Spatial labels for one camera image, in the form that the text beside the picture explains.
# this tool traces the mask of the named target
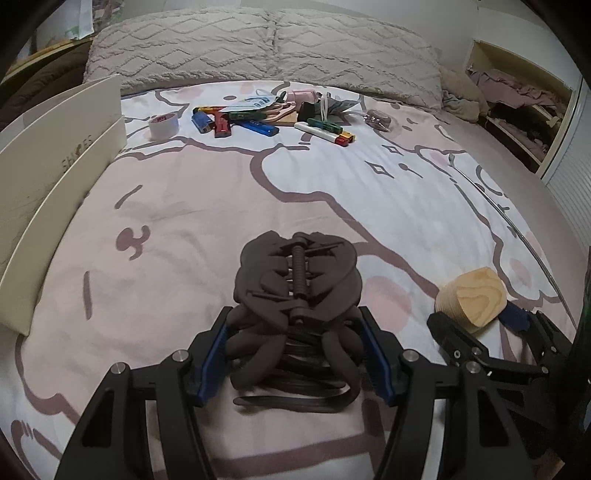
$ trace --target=wooden block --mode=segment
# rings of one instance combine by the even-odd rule
[[[279,120],[275,120],[274,122],[269,122],[270,125],[275,125],[276,127],[293,127],[297,122],[297,112],[292,112],[289,115],[286,115]]]
[[[506,305],[505,285],[489,267],[460,275],[435,299],[436,312],[445,313],[470,333],[491,322]]]

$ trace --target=roll of tape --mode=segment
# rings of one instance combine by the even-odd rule
[[[178,133],[178,117],[176,113],[159,115],[148,122],[152,140],[164,140]]]

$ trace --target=pillow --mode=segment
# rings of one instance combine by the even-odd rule
[[[374,18],[273,11],[282,79],[330,85],[441,110],[437,53],[416,33]]]
[[[143,15],[102,30],[85,81],[122,93],[224,80],[291,80],[441,109],[436,53],[411,31],[315,10],[218,8]]]
[[[439,65],[441,72],[441,89],[447,90],[452,95],[458,98],[478,102],[480,106],[480,114],[486,115],[489,107],[484,97],[484,93],[478,88],[476,83],[470,80],[470,77],[465,73],[456,73],[452,70]]]

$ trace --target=pink bedsheet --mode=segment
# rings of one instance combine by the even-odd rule
[[[58,247],[31,334],[0,332],[0,427],[36,478],[53,478],[68,438],[109,366],[160,362],[232,305],[243,245],[273,229],[322,231],[355,244],[362,305],[406,348],[443,363],[426,326],[439,288],[490,266],[510,299],[542,308],[571,338],[573,329],[534,257],[483,197],[505,211],[537,249],[511,201],[431,114],[360,99],[379,108],[392,131],[349,115],[357,141],[342,148],[293,128],[268,138],[234,127],[229,138],[200,135],[197,105],[231,103],[255,88],[304,84],[229,82],[151,91],[122,101],[128,145],[90,191]],[[180,132],[148,138],[152,115],[178,111]],[[453,165],[450,154],[454,154]],[[464,172],[476,188],[458,173]],[[491,354],[528,359],[498,322],[479,334]],[[226,381],[197,414],[220,478],[370,479],[394,409],[366,384],[339,414],[232,404]],[[438,403],[424,477],[436,477],[443,434]],[[155,411],[148,423],[156,478],[165,478]]]

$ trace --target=metal bolt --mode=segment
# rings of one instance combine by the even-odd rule
[[[482,368],[479,364],[473,361],[466,362],[466,370],[468,370],[471,374],[477,374]]]
[[[111,373],[115,374],[115,375],[119,375],[119,374],[122,374],[126,368],[127,368],[127,365],[125,363],[117,362],[117,363],[111,365]]]
[[[404,357],[407,362],[416,362],[419,358],[419,355],[416,350],[408,349],[402,352],[402,357]]]
[[[187,358],[189,358],[189,352],[186,350],[177,350],[173,353],[173,360],[175,362],[184,362]]]

